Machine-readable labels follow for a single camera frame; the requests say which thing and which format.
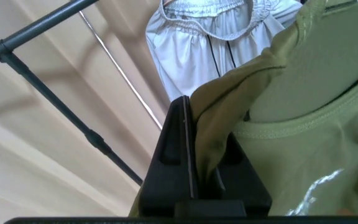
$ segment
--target beige curtain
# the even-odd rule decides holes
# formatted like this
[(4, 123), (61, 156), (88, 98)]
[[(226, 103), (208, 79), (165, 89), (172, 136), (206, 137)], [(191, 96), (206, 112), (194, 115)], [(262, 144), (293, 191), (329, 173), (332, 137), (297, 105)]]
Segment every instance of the beige curtain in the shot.
[[(66, 2), (0, 0), (0, 39)], [(142, 178), (168, 108), (144, 39), (157, 5), (100, 0), (83, 11), (133, 88), (79, 14), (15, 51)], [(0, 223), (23, 216), (126, 216), (138, 189), (0, 64)]]

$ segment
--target black drawstring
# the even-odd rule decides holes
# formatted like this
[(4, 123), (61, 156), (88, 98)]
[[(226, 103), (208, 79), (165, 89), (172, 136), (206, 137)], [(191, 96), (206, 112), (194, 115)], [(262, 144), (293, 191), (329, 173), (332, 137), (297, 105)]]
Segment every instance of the black drawstring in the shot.
[(216, 67), (216, 72), (218, 73), (218, 76), (220, 77), (221, 74), (219, 73), (218, 64), (216, 63), (214, 50), (212, 49), (211, 39), (209, 38), (209, 35), (207, 35), (206, 37), (208, 38), (209, 46), (211, 47), (211, 53), (212, 53), (212, 58), (214, 58), (215, 67)]
[(236, 63), (234, 62), (233, 53), (231, 52), (231, 47), (230, 47), (229, 41), (226, 41), (226, 43), (227, 43), (227, 47), (229, 48), (230, 57), (231, 57), (231, 61), (233, 62), (233, 66), (234, 66), (234, 68), (237, 68)]

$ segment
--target curtain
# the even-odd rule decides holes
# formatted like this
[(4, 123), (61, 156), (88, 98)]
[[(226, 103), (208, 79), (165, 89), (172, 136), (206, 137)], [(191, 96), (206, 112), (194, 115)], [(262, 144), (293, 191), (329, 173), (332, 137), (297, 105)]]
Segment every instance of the curtain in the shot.
[[(0, 1), (0, 39), (66, 2)], [(144, 37), (157, 6), (158, 0), (101, 0), (83, 10), (118, 66), (79, 14), (15, 50), (141, 178), (169, 104)], [(0, 63), (0, 223), (14, 217), (126, 216), (138, 190)]]

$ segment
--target hanging clothes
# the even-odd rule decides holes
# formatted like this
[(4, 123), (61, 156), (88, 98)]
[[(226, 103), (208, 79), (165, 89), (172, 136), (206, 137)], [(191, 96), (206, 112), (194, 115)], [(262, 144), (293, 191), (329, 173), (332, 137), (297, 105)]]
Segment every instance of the hanging clothes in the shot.
[[(358, 214), (358, 82), (307, 115), (272, 123), (254, 123), (252, 117), (244, 121), (253, 102), (272, 80), (298, 65), (294, 62), (342, 59), (332, 59), (334, 47), (316, 54), (319, 42), (314, 38), (331, 38), (327, 30), (336, 29), (344, 17), (353, 18), (344, 25), (358, 26), (357, 1), (308, 1), (296, 22), (277, 34), (260, 56), (194, 92), (191, 108), (201, 183), (223, 158), (233, 132), (272, 196), (269, 215), (335, 215), (341, 209)], [(296, 57), (300, 52), (307, 57)], [(327, 69), (331, 66), (319, 70), (332, 71)]]
[(173, 101), (270, 46), (295, 20), (296, 0), (174, 0), (146, 27), (147, 44)]

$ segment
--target black metal pole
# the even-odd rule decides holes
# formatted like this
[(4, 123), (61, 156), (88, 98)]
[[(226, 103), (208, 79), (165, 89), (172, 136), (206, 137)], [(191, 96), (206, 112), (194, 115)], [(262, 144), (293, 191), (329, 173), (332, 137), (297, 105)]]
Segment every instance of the black metal pole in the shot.
[(31, 70), (25, 63), (13, 53), (1, 56), (1, 62), (7, 63), (18, 74), (22, 75), (32, 86), (34, 86), (46, 99), (51, 102), (62, 114), (66, 116), (82, 133), (87, 140), (104, 155), (109, 157), (118, 167), (122, 169), (137, 184), (142, 185), (143, 180), (104, 142), (104, 139), (95, 131), (87, 127)]
[(46, 30), (49, 30), (97, 1), (98, 0), (70, 1), (9, 37), (0, 40), (0, 56), (4, 53), (12, 52), (17, 47), (44, 33)]

